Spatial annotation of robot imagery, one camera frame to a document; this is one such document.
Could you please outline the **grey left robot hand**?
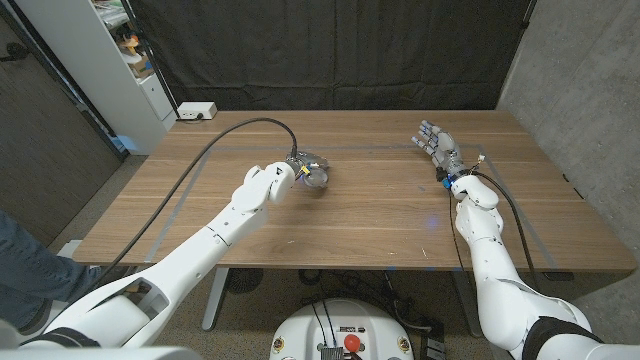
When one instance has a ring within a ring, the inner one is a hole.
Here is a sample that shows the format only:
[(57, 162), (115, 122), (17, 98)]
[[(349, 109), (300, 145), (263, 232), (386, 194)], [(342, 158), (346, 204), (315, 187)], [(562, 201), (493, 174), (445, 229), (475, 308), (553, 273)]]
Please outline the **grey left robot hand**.
[(297, 179), (310, 188), (326, 188), (329, 181), (329, 162), (326, 158), (309, 153), (297, 152), (289, 155), (286, 162), (293, 168)]

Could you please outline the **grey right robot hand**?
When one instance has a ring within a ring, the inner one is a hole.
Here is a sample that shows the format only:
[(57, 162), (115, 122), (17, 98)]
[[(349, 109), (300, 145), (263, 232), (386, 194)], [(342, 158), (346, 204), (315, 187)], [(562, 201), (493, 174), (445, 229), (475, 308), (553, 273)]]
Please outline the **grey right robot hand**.
[(419, 126), (418, 136), (412, 137), (411, 140), (431, 157), (436, 167), (438, 181), (443, 181), (445, 178), (455, 181), (469, 174), (469, 168), (462, 160), (460, 147), (441, 127), (423, 120)]

